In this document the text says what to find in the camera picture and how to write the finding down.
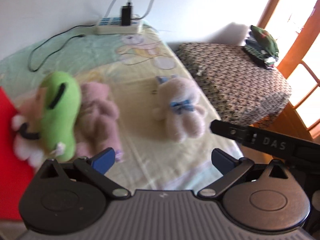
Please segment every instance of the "bed sheet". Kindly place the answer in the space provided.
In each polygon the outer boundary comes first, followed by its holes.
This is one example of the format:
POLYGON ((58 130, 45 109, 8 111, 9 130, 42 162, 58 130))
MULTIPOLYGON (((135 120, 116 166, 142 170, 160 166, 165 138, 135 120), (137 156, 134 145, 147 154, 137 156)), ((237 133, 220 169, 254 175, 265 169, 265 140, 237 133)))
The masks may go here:
POLYGON ((107 83, 121 113, 118 124, 125 159, 107 172, 110 179, 132 192, 136 188, 198 191, 221 176, 211 164, 214 148, 237 159, 243 156, 234 141, 210 133, 210 122, 220 118, 204 94, 200 104, 209 112, 205 135, 180 144, 166 138, 164 122, 155 121, 151 115, 156 107, 155 76, 192 77, 150 26, 134 35, 95 35, 93 28, 78 28, 45 44, 35 53, 32 65, 39 65, 67 38, 78 34, 86 37, 70 41, 36 73, 29 72, 26 64, 38 44, 2 60, 0 85, 18 105, 52 71, 69 72, 80 83, 107 83))

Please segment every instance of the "white wall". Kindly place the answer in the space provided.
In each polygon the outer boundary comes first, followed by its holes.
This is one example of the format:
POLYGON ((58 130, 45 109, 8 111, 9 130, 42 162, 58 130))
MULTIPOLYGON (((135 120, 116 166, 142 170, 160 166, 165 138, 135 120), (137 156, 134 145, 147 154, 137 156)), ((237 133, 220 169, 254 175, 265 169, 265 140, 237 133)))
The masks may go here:
MULTIPOLYGON (((95 23, 111 0, 0 0, 0 60, 74 25, 95 23)), ((117 15, 126 0, 118 0, 117 15)), ((149 0, 133 0, 142 15, 149 0)), ((183 41, 237 44, 268 0, 156 0, 147 20, 175 47, 183 41)))

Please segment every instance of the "red fabric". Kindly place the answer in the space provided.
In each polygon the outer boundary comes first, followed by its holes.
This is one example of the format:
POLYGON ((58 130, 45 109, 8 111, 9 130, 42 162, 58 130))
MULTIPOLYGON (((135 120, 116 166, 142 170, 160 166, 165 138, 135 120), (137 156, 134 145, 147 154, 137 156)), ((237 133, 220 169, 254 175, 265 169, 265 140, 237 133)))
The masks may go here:
POLYGON ((13 153, 11 119, 17 110, 0 87, 0 219, 21 220, 19 200, 33 177, 32 168, 13 153))

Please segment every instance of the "white cord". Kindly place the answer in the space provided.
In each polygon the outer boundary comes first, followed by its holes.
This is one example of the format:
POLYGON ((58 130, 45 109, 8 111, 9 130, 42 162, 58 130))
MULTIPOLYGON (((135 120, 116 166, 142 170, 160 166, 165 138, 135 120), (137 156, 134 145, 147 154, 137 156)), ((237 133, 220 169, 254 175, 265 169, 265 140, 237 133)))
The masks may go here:
POLYGON ((107 17, 108 17, 108 15, 109 15, 109 13, 110 13, 113 5, 115 4, 115 2, 116 2, 116 0, 112 0, 112 2, 110 3, 110 5, 109 5, 109 7, 108 7, 108 10, 107 10, 104 18, 107 18, 107 17))
POLYGON ((132 20, 141 20, 141 19, 145 18, 145 17, 149 14, 149 12, 151 11, 151 8, 152 8, 152 5, 153 5, 153 2, 154 2, 154 1, 155 1, 155 0, 150 0, 150 3, 149 3, 148 8, 147 8, 147 11, 146 11, 146 13, 145 13, 142 17, 140 17, 140 18, 133 18, 132 20))

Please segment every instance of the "stool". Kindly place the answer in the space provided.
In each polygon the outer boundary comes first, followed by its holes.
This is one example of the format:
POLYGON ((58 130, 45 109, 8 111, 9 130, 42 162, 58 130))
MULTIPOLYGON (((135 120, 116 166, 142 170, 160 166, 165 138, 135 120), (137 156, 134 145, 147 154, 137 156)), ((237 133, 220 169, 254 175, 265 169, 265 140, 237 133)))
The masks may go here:
POLYGON ((223 121, 266 128, 289 102, 282 74, 258 67, 241 46, 190 42, 176 54, 223 121))

